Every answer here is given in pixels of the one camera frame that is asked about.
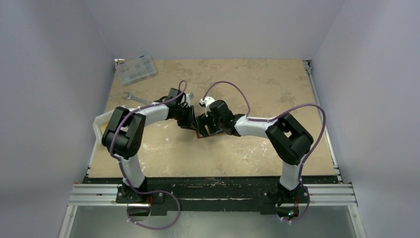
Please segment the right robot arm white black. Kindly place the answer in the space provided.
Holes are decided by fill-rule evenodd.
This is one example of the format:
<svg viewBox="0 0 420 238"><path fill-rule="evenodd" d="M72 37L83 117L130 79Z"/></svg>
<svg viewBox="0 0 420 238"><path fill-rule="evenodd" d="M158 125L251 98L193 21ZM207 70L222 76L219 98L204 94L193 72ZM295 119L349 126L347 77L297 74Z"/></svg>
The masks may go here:
<svg viewBox="0 0 420 238"><path fill-rule="evenodd" d="M233 114L223 100L212 97L200 99L205 113L201 116L211 129L233 136L255 136L268 139L282 160L282 174L277 191L267 195L275 197L278 204L294 202L301 187L302 159L314 142L310 133L289 113L277 119L252 118Z"/></svg>

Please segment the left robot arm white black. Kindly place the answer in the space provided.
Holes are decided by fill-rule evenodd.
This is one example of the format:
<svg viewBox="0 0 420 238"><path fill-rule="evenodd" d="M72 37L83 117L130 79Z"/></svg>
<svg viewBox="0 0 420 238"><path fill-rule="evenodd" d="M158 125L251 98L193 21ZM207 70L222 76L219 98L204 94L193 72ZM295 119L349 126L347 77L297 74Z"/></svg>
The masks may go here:
<svg viewBox="0 0 420 238"><path fill-rule="evenodd" d="M143 107L116 107L102 135L101 144L117 160L123 177L122 186L129 190L128 196L136 203L153 194L138 159L144 129L168 119L176 120L181 128L198 128L190 94L171 88L167 96Z"/></svg>

